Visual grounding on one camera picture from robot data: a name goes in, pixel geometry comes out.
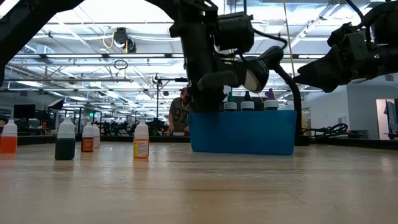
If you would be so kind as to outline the small yellow-label dropper bottle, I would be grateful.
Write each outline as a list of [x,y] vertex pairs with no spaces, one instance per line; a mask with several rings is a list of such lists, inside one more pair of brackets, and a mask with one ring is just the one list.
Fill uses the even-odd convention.
[[142,159],[149,157],[149,127],[144,119],[134,130],[133,156]]

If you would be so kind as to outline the small pale dropper bottle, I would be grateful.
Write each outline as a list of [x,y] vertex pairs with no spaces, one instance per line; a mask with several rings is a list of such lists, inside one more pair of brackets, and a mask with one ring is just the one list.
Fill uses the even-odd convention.
[[94,133],[94,149],[100,148],[100,129],[96,124],[93,124],[93,133]]

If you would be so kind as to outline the blue plastic bin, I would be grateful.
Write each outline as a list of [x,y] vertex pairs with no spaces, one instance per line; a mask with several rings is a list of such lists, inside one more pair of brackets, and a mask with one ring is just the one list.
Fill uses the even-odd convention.
[[191,113],[188,123],[195,152],[284,156],[294,151],[294,110]]

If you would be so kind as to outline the person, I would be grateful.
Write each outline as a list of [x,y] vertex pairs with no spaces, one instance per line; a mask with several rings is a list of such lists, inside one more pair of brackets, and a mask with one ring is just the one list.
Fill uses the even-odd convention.
[[182,88],[180,96],[174,98],[169,109],[169,131],[174,132],[189,132],[188,115],[190,113],[190,100],[188,94],[188,87]]

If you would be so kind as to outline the black monitor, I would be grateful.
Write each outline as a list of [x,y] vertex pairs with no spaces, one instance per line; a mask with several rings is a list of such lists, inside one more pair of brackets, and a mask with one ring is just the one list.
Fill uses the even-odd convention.
[[14,119],[30,119],[35,118],[34,104],[14,105]]

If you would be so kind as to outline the large purple food coloring bottle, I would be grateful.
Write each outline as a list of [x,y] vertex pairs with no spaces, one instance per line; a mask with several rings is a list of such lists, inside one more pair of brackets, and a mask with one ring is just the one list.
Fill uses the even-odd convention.
[[273,89],[269,89],[267,100],[264,102],[264,109],[267,111],[276,111],[279,108],[279,102],[275,99]]

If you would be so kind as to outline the black studio softbox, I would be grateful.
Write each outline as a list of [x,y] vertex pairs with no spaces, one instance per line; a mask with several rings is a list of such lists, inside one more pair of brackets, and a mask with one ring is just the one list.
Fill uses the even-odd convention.
[[46,108],[53,109],[53,110],[60,110],[60,109],[63,108],[64,102],[65,102],[64,98],[59,99],[59,100],[55,100],[54,102],[52,102],[51,104],[46,106]]

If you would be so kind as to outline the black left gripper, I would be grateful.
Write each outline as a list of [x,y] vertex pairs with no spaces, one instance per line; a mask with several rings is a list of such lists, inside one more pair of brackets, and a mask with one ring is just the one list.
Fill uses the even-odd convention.
[[224,100],[223,87],[240,86],[236,67],[214,56],[209,48],[183,46],[182,49],[192,87],[191,109],[194,112],[218,111]]

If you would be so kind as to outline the large black food coloring bottle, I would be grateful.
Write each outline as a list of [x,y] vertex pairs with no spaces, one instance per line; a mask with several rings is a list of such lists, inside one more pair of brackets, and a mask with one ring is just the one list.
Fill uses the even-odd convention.
[[242,111],[253,111],[255,109],[255,103],[251,100],[249,91],[245,92],[244,100],[240,104]]

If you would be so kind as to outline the small brown-label dropper bottle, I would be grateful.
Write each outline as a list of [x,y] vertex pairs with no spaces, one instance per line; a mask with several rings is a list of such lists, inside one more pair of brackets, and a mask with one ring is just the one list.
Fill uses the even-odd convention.
[[83,133],[81,136],[81,152],[93,152],[94,151],[94,130],[91,123],[83,128]]

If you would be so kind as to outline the small dark green dropper bottle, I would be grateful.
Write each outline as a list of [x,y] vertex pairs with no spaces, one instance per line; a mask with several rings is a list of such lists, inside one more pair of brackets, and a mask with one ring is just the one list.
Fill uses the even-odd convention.
[[55,143],[55,160],[69,161],[75,157],[75,125],[65,117],[59,125]]

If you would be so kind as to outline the large green food coloring bottle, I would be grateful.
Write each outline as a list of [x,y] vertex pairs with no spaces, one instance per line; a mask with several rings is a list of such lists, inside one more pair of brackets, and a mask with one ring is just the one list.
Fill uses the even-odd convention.
[[236,111],[237,103],[234,101],[233,92],[228,93],[227,101],[224,102],[223,109],[225,111]]

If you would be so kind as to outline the small orange dropper bottle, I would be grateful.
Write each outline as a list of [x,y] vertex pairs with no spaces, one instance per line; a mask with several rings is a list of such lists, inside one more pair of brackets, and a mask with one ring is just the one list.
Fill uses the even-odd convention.
[[3,127],[0,135],[0,154],[15,154],[17,151],[17,125],[13,119]]

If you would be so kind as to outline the black gooseneck desk lamp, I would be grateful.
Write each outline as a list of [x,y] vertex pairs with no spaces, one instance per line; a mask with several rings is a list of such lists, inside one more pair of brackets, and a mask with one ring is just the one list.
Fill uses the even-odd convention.
[[241,63],[246,71],[246,80],[243,84],[245,89],[259,93],[262,91],[269,79],[269,70],[275,71],[289,86],[293,96],[293,105],[296,112],[295,145],[309,146],[310,139],[304,135],[302,129],[302,103],[301,94],[293,78],[280,66],[284,52],[279,46],[272,46],[258,57],[240,56]]

